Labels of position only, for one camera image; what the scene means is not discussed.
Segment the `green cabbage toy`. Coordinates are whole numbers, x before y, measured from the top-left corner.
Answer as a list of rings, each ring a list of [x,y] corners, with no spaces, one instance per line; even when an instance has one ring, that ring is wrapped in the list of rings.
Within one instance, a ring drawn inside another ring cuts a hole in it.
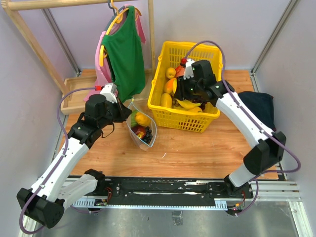
[[[134,110],[131,114],[131,119],[130,119],[130,126],[131,127],[135,127],[138,125],[137,121],[136,121],[136,115],[138,113],[138,110]]]

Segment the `yellow apple toy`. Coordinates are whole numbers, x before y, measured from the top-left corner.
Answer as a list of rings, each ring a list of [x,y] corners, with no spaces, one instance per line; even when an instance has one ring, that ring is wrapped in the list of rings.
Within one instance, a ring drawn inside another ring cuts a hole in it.
[[[147,126],[150,126],[151,124],[151,119],[145,115],[144,113],[142,112],[137,112],[136,115],[135,115],[135,121],[141,125],[141,126],[144,126],[144,127],[147,127]]]

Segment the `clear zip top bag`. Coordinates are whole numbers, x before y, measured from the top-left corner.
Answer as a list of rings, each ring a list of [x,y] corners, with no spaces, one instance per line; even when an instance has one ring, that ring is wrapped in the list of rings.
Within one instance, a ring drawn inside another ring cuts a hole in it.
[[[153,147],[157,137],[157,125],[155,121],[136,104],[134,99],[128,105],[132,111],[126,123],[130,136],[135,143],[143,151],[148,151]]]

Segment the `red apple toy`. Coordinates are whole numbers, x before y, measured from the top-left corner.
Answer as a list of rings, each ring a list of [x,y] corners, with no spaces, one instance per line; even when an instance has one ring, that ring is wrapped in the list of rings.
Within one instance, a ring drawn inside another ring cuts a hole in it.
[[[141,125],[137,125],[135,127],[131,128],[133,133],[139,138],[139,139],[143,139],[146,135],[146,131],[145,131],[145,127],[141,126]]]

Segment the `dark blue grape bunch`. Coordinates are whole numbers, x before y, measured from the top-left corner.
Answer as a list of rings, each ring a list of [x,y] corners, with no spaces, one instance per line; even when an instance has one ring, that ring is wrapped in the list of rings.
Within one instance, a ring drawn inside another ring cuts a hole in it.
[[[145,131],[146,131],[146,135],[145,137],[143,138],[143,141],[146,143],[146,144],[150,144],[152,138],[153,138],[153,135],[152,135],[152,130],[150,129],[149,126],[147,126],[145,128]]]

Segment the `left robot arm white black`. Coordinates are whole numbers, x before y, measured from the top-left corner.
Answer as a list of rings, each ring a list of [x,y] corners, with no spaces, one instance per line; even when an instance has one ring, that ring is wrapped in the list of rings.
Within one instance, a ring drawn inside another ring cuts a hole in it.
[[[121,102],[110,102],[106,96],[94,94],[85,105],[85,111],[65,134],[65,143],[44,174],[29,188],[21,188],[17,200],[22,209],[19,219],[21,230],[27,216],[43,227],[53,228],[65,210],[86,194],[101,195],[106,189],[105,175],[97,170],[87,170],[79,179],[63,188],[77,162],[103,135],[103,128],[124,122],[132,111]]]

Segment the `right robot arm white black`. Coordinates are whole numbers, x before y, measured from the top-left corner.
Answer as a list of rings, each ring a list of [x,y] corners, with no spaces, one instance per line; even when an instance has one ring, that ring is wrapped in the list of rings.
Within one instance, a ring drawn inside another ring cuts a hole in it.
[[[224,178],[223,193],[234,198],[251,179],[282,160],[286,136],[264,125],[228,82],[217,81],[209,61],[183,58],[179,67],[180,75],[173,86],[175,98],[179,102],[210,103],[218,108],[251,147],[240,167]]]

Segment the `green tank top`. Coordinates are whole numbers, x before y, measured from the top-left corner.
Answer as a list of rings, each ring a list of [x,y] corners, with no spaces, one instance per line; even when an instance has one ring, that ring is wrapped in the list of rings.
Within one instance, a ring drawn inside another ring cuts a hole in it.
[[[139,94],[145,87],[146,75],[141,38],[136,29],[135,7],[129,6],[123,25],[112,35],[104,35],[105,47],[112,67],[112,82],[122,102]]]

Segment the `yellow plastic basket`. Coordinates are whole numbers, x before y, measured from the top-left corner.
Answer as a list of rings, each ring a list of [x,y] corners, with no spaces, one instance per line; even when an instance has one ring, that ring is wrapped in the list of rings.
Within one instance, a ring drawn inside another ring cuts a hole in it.
[[[169,67],[176,68],[180,60],[194,46],[193,42],[165,41],[162,45],[155,77],[148,98],[148,108],[152,110],[154,120],[158,126],[203,133],[207,127],[217,119],[221,112],[207,103],[203,112],[191,112],[166,108],[160,105],[163,88],[167,83],[165,76]]]

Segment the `yellow banana toy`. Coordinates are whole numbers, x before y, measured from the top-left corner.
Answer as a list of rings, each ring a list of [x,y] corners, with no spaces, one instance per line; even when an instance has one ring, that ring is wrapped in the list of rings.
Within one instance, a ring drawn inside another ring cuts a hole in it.
[[[201,105],[201,103],[193,103],[189,100],[179,100],[179,99],[176,99],[176,100],[179,103],[179,105],[186,110],[194,109],[194,108],[199,107]]]

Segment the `orange mango toy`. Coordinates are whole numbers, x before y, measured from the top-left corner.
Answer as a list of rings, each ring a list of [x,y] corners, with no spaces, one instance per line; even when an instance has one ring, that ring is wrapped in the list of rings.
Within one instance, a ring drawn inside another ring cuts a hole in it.
[[[164,93],[174,94],[177,89],[177,78],[169,79],[163,88]]]

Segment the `watermelon slice toy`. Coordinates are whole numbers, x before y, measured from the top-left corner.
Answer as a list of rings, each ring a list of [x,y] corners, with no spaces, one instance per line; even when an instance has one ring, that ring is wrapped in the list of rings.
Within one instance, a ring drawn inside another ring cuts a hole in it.
[[[185,66],[179,65],[178,67],[175,68],[176,74],[175,77],[181,77],[184,75],[185,72]]]

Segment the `yellow peach toy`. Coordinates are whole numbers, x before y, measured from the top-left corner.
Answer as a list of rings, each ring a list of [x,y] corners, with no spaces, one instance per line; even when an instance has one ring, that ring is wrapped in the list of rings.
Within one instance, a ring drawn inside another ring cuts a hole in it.
[[[176,70],[172,67],[167,68],[166,72],[165,72],[165,76],[168,79],[172,79],[175,78],[176,75]]]

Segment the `yellow lemon toy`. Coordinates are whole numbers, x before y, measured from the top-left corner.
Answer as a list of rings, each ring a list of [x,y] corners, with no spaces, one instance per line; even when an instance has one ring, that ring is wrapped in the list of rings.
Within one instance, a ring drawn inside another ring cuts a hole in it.
[[[163,93],[160,98],[160,105],[166,108],[172,108],[172,97],[168,93]]]

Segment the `pink shirt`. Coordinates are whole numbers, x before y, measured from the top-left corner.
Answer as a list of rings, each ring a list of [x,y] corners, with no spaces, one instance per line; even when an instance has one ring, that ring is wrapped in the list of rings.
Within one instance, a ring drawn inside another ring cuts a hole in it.
[[[136,31],[141,39],[141,43],[146,43],[146,37],[145,37],[145,33],[144,33],[144,30],[142,27],[140,15],[138,13],[136,13],[136,16],[137,16],[137,19],[135,21]],[[127,12],[125,12],[123,14],[123,20],[120,23],[114,24],[114,26],[111,28],[111,30],[109,32],[109,35],[114,34],[116,31],[118,31],[120,29],[120,27],[124,24],[126,17],[127,17]],[[99,52],[100,52],[101,42],[102,42],[103,36],[105,35],[110,23],[112,22],[112,20],[114,18],[115,18],[114,16],[111,18],[111,20],[107,24],[105,30],[101,33],[99,42],[97,44],[97,48],[96,48],[96,52],[95,52],[95,59],[94,59],[95,72],[96,72],[96,77],[97,77],[97,79],[95,81],[95,85],[104,86],[105,84],[112,82],[110,67],[109,67],[109,64],[107,62],[107,59],[104,59],[104,65],[102,67],[100,67],[100,65],[99,65]]]

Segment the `wooden clothes rack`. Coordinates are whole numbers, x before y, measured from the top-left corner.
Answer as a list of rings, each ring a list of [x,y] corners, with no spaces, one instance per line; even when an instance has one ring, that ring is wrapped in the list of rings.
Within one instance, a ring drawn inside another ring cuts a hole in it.
[[[40,10],[1,2],[0,113],[51,108],[58,93],[80,88],[75,70]]]

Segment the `dark navy cloth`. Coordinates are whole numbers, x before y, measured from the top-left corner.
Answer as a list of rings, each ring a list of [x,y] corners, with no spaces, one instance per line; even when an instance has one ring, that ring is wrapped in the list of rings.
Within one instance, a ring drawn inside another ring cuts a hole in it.
[[[276,131],[273,96],[267,93],[252,91],[240,92],[238,95],[241,101],[264,125]]]

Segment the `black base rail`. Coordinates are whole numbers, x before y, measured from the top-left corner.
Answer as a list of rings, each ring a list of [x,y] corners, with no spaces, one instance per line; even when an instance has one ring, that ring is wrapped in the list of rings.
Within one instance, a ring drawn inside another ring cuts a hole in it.
[[[106,177],[104,187],[86,194],[73,207],[233,210],[239,212],[254,197],[249,183],[231,191],[219,179]]]

